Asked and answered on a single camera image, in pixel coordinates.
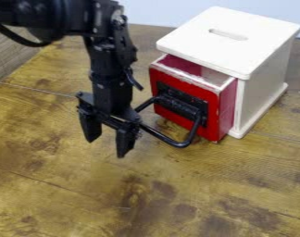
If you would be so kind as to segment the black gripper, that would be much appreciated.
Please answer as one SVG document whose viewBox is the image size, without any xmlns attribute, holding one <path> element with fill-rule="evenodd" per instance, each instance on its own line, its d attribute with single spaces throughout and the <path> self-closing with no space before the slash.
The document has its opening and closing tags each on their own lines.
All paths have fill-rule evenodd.
<svg viewBox="0 0 300 237">
<path fill-rule="evenodd" d="M 136 48 L 116 50 L 110 47 L 87 48 L 91 69 L 91 93 L 79 92 L 78 115 L 84 138 L 91 143 L 102 135 L 102 126 L 116 131 L 116 156 L 123 158 L 134 148 L 139 136 L 139 114 L 131 107 L 134 80 L 131 64 Z"/>
</svg>

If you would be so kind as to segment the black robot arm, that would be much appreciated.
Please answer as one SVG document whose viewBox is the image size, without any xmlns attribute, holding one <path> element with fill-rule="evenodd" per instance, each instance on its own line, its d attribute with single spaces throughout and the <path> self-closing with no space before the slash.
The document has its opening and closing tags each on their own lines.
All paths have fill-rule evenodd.
<svg viewBox="0 0 300 237">
<path fill-rule="evenodd" d="M 78 93 L 78 115 L 87 141 L 102 127 L 116 131 L 116 156 L 134 148 L 140 117 L 131 108 L 140 89 L 131 64 L 138 49 L 124 8 L 115 0 L 0 0 L 0 33 L 17 44 L 43 47 L 66 36 L 83 38 L 91 68 L 91 93 Z"/>
</svg>

